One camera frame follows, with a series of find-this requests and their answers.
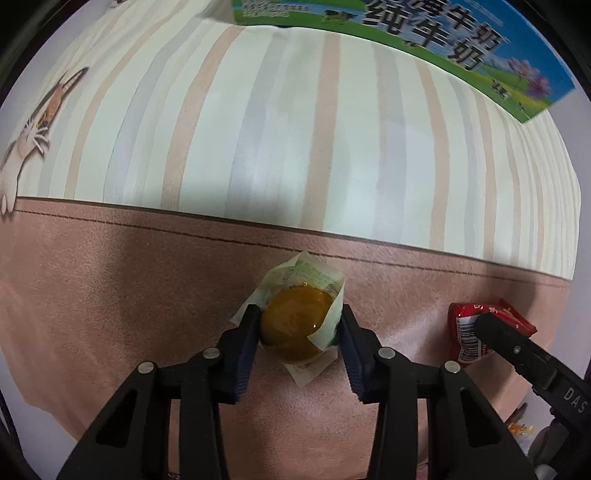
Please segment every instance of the striped wallpaper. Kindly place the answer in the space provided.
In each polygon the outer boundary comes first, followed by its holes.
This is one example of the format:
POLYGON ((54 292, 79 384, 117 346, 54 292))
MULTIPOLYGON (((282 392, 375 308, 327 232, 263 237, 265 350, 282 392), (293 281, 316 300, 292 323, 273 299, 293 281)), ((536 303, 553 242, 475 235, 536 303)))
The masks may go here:
MULTIPOLYGON (((544 112, 525 125, 406 53, 198 16, 109 10, 40 82, 90 70, 21 196, 156 207, 394 242, 572 278, 579 185, 544 112)), ((16 138, 30 111, 15 125, 16 138)))

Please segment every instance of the blue gripper pad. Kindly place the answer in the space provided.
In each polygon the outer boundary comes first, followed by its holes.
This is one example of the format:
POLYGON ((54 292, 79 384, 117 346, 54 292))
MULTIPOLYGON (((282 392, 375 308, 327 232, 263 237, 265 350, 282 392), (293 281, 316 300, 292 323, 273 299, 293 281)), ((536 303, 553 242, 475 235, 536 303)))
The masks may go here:
POLYGON ((360 401, 367 401, 369 383, 375 371, 374 352, 381 344, 373 331, 361 328, 349 305, 343 306, 339 323, 339 346, 351 390, 360 401))
POLYGON ((261 309, 249 305, 240 325, 225 331, 217 343, 223 353, 223 381, 216 382, 216 389, 223 403, 237 403, 246 391, 258 346, 260 322, 261 309))

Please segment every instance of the green grass print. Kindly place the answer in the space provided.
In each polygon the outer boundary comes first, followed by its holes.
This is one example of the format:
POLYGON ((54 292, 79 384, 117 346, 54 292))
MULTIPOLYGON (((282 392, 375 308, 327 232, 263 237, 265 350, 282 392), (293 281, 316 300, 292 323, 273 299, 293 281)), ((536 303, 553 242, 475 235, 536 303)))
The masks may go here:
MULTIPOLYGON (((323 5, 351 8, 363 10, 363 3, 359 0, 323 0, 323 5)), ((442 68, 443 70, 455 75, 456 77, 469 83, 477 90, 484 93, 486 96, 494 100, 498 105, 507 110, 520 122, 526 122, 534 115, 548 107, 548 102, 544 99, 533 99, 528 97, 524 90, 527 88, 527 81, 519 81, 519 77, 509 72, 495 69, 493 67, 485 66, 487 74, 466 70, 463 66, 457 65, 444 57, 440 57, 436 53, 427 50, 421 46, 411 47, 404 44, 404 40, 395 35, 391 35, 385 31, 376 28, 367 27, 354 22, 339 22, 326 21, 322 15, 309 14, 303 12, 290 12, 289 17, 243 17, 241 11, 234 12, 236 22, 242 25, 279 25, 288 27, 308 27, 318 28, 321 30, 334 31, 352 35, 354 37, 366 38, 367 40, 376 41, 378 43, 388 45, 398 50, 405 51, 416 57, 427 60, 429 63, 442 68), (498 81, 501 85, 511 93, 508 99, 502 99, 501 96, 492 89, 493 80, 498 81), (519 103, 525 109, 525 112, 519 108, 519 103)))

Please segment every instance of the screw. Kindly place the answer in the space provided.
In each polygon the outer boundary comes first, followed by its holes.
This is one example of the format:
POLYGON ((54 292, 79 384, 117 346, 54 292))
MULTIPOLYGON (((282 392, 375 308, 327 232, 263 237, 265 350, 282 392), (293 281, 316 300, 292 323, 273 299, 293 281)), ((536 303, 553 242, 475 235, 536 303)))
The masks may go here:
POLYGON ((211 360, 213 358, 217 358, 218 356, 220 356, 220 350, 218 350, 215 347, 211 347, 211 348, 206 348, 203 351, 203 356, 205 358, 207 358, 208 360, 211 360))
POLYGON ((152 362, 141 362, 138 365, 138 372, 142 375, 149 374, 154 369, 154 364, 152 362))
POLYGON ((378 350, 378 355, 381 358, 389 360, 391 358, 394 358, 394 356, 396 355, 396 350, 390 348, 389 346, 383 346, 381 349, 378 350))
POLYGON ((460 364, 457 362, 454 362, 453 360, 450 360, 449 362, 445 362, 445 365, 443 365, 443 367, 445 368, 445 370, 447 370, 451 374, 457 374, 462 369, 462 367, 460 367, 460 364))

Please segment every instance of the red snack bag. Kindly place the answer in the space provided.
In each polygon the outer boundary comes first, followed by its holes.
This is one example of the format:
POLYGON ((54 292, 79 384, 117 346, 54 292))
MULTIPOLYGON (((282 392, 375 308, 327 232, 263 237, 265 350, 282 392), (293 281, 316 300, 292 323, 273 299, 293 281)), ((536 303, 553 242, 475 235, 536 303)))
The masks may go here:
POLYGON ((452 339, 452 358, 464 367, 492 353, 492 350, 474 335, 476 318, 488 312, 499 317, 528 338, 538 331, 503 299, 500 299, 498 305, 452 303, 449 306, 447 317, 447 327, 452 339))

